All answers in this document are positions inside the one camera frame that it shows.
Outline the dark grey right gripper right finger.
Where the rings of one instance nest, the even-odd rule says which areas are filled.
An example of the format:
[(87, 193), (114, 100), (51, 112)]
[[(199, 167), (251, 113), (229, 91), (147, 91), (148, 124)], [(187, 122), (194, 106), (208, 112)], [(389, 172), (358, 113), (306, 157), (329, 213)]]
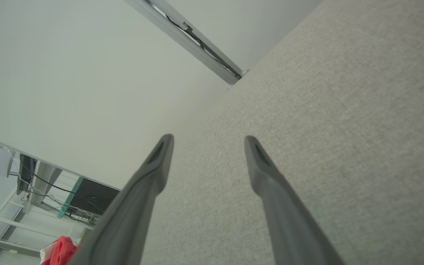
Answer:
[(261, 143), (244, 138), (253, 191), (261, 198), (277, 265), (342, 265), (343, 260)]

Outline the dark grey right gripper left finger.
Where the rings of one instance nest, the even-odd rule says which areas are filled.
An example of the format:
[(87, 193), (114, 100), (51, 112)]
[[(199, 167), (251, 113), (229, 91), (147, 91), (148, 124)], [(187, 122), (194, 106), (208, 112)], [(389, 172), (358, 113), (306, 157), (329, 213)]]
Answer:
[(157, 196), (164, 190), (174, 136), (163, 135), (70, 259), (71, 265), (139, 265)]

